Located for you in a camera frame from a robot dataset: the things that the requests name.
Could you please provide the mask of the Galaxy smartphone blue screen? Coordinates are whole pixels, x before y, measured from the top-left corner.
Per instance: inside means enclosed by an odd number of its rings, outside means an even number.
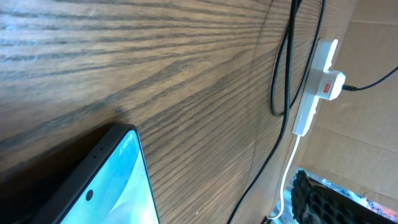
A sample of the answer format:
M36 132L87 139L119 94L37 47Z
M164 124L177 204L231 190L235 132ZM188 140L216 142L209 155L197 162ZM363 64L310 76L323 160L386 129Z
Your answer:
M32 223L159 223L147 164L132 124L113 126Z

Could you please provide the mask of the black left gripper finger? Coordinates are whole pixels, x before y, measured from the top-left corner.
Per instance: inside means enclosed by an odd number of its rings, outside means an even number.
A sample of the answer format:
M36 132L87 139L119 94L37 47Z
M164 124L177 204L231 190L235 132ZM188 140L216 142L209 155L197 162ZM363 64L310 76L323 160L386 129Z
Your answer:
M312 179L303 170L293 182L292 213L299 224L394 224Z

